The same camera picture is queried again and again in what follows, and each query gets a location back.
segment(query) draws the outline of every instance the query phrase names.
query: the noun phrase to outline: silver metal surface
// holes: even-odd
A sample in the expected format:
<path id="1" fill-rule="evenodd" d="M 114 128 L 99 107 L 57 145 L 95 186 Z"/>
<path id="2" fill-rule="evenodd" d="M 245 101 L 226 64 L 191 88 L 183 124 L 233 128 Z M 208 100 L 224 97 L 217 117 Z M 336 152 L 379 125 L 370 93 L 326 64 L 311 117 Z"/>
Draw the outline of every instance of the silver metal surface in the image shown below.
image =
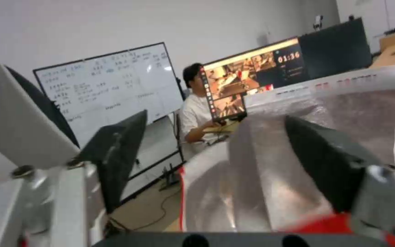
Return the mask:
<path id="1" fill-rule="evenodd" d="M 98 180 L 97 166 L 85 161 L 86 192 L 88 200 L 88 223 L 91 227 L 96 217 L 105 208 L 101 184 Z"/>
<path id="2" fill-rule="evenodd" d="M 27 193 L 27 182 L 23 179 L 0 183 L 0 247 L 17 247 Z"/>
<path id="3" fill-rule="evenodd" d="M 89 246 L 86 172 L 84 167 L 63 170 L 53 207 L 51 247 Z"/>
<path id="4" fill-rule="evenodd" d="M 395 233 L 395 172 L 369 167 L 351 217 L 356 233 L 375 238 Z"/>
<path id="5" fill-rule="evenodd" d="M 50 227 L 51 218 L 51 184 L 47 172 L 35 170 L 26 178 L 30 189 L 25 209 L 25 231 L 30 234 L 41 233 Z"/>

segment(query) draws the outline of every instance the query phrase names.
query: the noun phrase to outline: white panel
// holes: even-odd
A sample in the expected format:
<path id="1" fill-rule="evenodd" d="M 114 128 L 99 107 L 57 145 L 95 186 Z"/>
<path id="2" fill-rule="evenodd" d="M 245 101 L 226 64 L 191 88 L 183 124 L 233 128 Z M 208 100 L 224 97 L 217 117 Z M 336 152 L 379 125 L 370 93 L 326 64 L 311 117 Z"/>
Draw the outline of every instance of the white panel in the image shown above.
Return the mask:
<path id="1" fill-rule="evenodd" d="M 151 123 L 182 105 L 163 44 L 40 69 L 36 75 L 81 147 L 102 126 L 144 109 Z"/>

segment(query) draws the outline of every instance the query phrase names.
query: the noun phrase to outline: timer display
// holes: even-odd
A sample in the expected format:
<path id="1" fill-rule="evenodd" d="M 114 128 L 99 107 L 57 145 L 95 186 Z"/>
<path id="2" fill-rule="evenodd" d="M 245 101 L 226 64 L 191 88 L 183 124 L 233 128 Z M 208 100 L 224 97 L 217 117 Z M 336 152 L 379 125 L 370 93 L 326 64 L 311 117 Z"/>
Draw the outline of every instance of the timer display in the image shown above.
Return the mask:
<path id="1" fill-rule="evenodd" d="M 291 52 L 288 55 L 281 55 L 281 56 L 279 56 L 278 57 L 278 62 L 279 63 L 285 63 L 287 61 L 292 61 L 292 60 L 295 60 L 295 59 L 298 59 L 298 58 L 300 58 L 300 52 L 299 51 Z"/>

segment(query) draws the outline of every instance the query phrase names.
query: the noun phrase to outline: monitor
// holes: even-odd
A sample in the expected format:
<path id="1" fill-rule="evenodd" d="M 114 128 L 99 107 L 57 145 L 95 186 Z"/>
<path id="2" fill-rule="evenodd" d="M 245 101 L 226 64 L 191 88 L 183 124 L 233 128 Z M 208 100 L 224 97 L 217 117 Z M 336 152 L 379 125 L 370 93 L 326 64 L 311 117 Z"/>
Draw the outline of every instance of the monitor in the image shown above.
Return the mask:
<path id="1" fill-rule="evenodd" d="M 201 78 L 213 121 L 246 114 L 246 94 L 309 80 L 298 38 L 207 63 Z"/>
<path id="2" fill-rule="evenodd" d="M 298 39 L 311 80 L 367 68 L 372 64 L 361 18 Z"/>

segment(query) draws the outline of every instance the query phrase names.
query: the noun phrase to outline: black cable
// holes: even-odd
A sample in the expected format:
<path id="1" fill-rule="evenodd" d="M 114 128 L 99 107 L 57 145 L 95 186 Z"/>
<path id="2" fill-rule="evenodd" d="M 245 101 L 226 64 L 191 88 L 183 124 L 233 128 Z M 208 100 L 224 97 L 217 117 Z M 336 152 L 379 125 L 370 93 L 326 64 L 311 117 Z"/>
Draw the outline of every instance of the black cable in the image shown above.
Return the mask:
<path id="1" fill-rule="evenodd" d="M 153 221 L 153 222 L 151 222 L 151 223 L 148 223 L 148 224 L 146 224 L 146 225 L 143 225 L 143 226 L 140 226 L 140 227 L 137 227 L 137 228 L 134 228 L 134 229 L 130 229 L 130 231 L 138 231 L 138 230 L 141 230 L 141 229 L 143 229 L 143 228 L 146 228 L 146 227 L 148 227 L 148 226 L 151 226 L 151 225 L 153 225 L 153 224 L 156 224 L 156 223 L 158 223 L 160 220 L 162 220 L 162 219 L 166 216 L 166 214 L 167 214 L 167 211 L 166 211 L 166 209 L 164 208 L 164 203 L 165 203 L 169 198 L 173 197 L 174 195 L 176 195 L 176 194 L 179 193 L 179 192 L 181 192 L 181 189 L 179 189 L 179 190 L 176 191 L 175 193 L 169 195 L 168 197 L 164 198 L 164 200 L 161 202 L 161 205 L 160 205 L 160 206 L 161 206 L 161 210 L 163 211 L 162 216 L 160 216 L 158 219 L 156 219 L 155 221 Z M 123 230 L 128 230 L 128 229 L 129 229 L 129 228 L 125 227 L 123 224 L 119 223 L 116 219 L 114 219 L 114 218 L 112 218 L 112 217 L 109 217 L 109 219 L 112 220 L 112 221 L 113 221 L 114 223 L 116 223 L 117 225 L 119 225 Z"/>
<path id="2" fill-rule="evenodd" d="M 118 228 L 119 230 L 121 230 L 121 231 L 129 230 L 129 228 L 125 227 L 123 224 L 121 224 L 120 222 L 118 222 L 118 221 L 117 221 L 116 219 L 114 219 L 112 216 L 109 216 L 109 220 L 112 221 L 112 222 L 114 222 L 114 224 L 118 225 L 119 227 L 121 227 L 121 229 Z"/>

